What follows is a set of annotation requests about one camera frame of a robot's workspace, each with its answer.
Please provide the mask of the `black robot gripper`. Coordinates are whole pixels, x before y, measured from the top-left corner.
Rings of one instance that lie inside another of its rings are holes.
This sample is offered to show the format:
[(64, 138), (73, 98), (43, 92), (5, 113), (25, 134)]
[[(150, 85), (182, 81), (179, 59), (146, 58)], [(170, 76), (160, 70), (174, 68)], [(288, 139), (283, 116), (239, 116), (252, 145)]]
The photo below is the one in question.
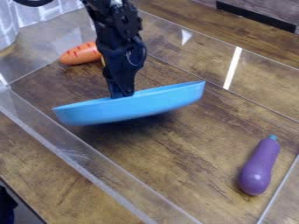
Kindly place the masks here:
[(135, 77), (146, 63), (147, 47), (139, 35), (128, 42), (112, 48), (100, 40), (96, 41), (97, 49), (105, 61), (103, 75), (111, 98), (128, 97), (135, 94)]

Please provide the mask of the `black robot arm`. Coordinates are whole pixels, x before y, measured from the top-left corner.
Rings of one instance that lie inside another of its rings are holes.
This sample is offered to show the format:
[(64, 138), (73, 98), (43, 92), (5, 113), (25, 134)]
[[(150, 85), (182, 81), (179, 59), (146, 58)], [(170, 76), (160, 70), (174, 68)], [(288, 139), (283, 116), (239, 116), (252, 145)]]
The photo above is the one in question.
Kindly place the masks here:
[(143, 19), (128, 0), (80, 0), (96, 29), (96, 47), (103, 55), (103, 75), (112, 98), (135, 94), (135, 77), (147, 58), (139, 32)]

